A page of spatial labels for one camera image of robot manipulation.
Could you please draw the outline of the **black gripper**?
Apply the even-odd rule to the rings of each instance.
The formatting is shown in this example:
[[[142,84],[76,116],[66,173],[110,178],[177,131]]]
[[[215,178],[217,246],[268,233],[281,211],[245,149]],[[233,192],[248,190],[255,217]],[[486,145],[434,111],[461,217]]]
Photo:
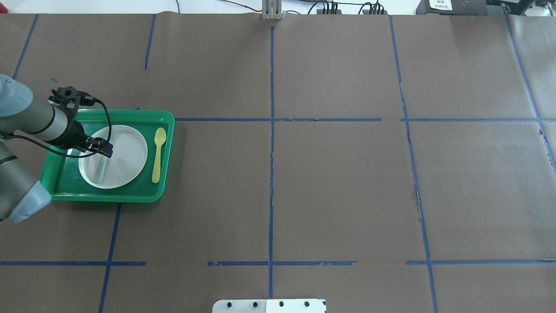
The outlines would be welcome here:
[[[67,131],[61,137],[62,150],[77,149],[78,151],[89,151],[91,146],[91,153],[111,158],[113,156],[113,145],[107,143],[108,141],[103,137],[90,137],[87,135],[80,122],[73,122],[71,125],[68,125]]]

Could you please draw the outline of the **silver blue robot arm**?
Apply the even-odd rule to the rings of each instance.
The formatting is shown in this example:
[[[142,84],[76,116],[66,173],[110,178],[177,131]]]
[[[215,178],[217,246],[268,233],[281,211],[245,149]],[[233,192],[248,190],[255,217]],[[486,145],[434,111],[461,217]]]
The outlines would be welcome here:
[[[21,223],[52,200],[42,183],[8,148],[9,140],[25,140],[64,158],[71,158],[67,154],[71,149],[79,151],[77,159],[113,156],[111,133],[106,137],[89,136],[76,119],[79,107],[96,103],[102,101],[74,87],[53,89],[47,100],[42,99],[23,83],[1,75],[1,220]]]

